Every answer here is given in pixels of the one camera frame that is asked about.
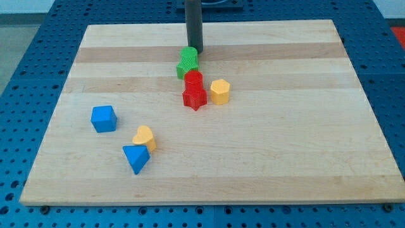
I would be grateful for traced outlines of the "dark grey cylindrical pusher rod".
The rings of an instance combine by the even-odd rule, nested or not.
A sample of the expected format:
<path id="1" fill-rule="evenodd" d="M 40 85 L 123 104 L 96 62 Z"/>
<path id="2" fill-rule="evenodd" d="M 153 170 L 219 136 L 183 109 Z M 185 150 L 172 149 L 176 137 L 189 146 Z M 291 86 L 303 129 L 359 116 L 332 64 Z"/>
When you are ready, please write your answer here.
<path id="1" fill-rule="evenodd" d="M 201 0 L 185 0 L 185 24 L 188 46 L 203 52 L 203 16 Z"/>

